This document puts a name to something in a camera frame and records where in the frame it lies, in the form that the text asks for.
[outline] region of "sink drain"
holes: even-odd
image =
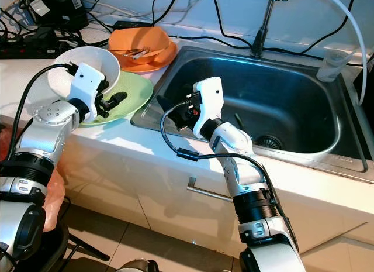
[[[256,144],[267,148],[283,149],[281,141],[274,136],[260,136]]]

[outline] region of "countertop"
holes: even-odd
[[[101,40],[106,33],[97,29],[88,29],[86,32],[96,33],[95,40]],[[237,50],[217,43],[202,40],[190,42],[175,39],[180,49],[184,45],[210,48],[213,50],[227,51],[230,53],[248,54],[248,50]],[[304,57],[287,56],[277,53],[264,53],[264,58],[282,60],[291,63],[319,66],[321,61]],[[16,112],[22,92],[28,81],[42,68],[51,64],[52,60],[0,60],[0,115],[1,121],[11,124]],[[156,84],[166,68],[153,73],[142,74],[143,77]],[[343,76],[346,80],[351,97],[356,96],[352,90],[352,80],[358,73],[357,68],[346,68]],[[29,92],[20,126],[24,125],[31,113],[39,107],[58,99],[58,96],[49,88],[46,74],[39,78]],[[355,108],[358,117],[362,117],[361,109]],[[160,132],[139,128],[130,123],[131,116],[119,119],[106,125],[79,128],[73,136],[82,144],[110,150],[144,161],[164,160],[173,167],[188,168],[194,174],[209,175],[214,179],[222,179],[221,165],[215,159],[208,163],[199,161],[191,162],[181,159],[173,153],[162,140]],[[365,135],[373,140],[372,134]],[[173,144],[184,148],[193,148],[199,153],[207,154],[212,151],[208,144],[198,140],[170,136]],[[350,178],[313,170],[267,157],[260,157],[265,165],[273,184],[280,196],[287,196],[300,204],[312,205],[331,211],[339,212],[366,221],[374,221],[374,184],[352,180]]]

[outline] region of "white wall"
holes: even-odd
[[[155,8],[165,8],[171,0],[157,0]],[[348,6],[349,0],[341,0]],[[101,0],[117,7],[128,7],[147,12],[152,0]],[[175,8],[187,6],[188,0],[176,0]],[[262,23],[267,0],[218,0],[224,29],[227,32],[254,36]],[[374,47],[374,0],[355,0],[352,13],[361,28],[367,48]],[[165,18],[175,22],[180,13],[169,13]],[[288,0],[276,2],[269,23],[268,38],[294,43],[309,44],[337,28],[344,14],[327,0]],[[201,0],[191,9],[180,25],[219,29],[213,0]],[[353,28],[347,22],[335,36],[319,46],[339,49],[356,48]]]

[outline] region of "green plate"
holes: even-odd
[[[97,116],[91,123],[81,123],[82,126],[106,124],[135,112],[141,108],[152,96],[153,85],[150,80],[135,73],[121,71],[117,84],[107,94],[104,100],[109,100],[117,92],[126,92],[125,98],[117,107],[109,111],[108,118]]]

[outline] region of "white bowl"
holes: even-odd
[[[87,63],[106,76],[109,87],[103,93],[109,92],[117,83],[120,75],[120,66],[116,57],[109,51],[97,47],[74,48],[58,56],[56,63]],[[54,68],[48,71],[48,84],[59,96],[66,98],[70,94],[70,86],[73,76],[66,72],[66,69]]]

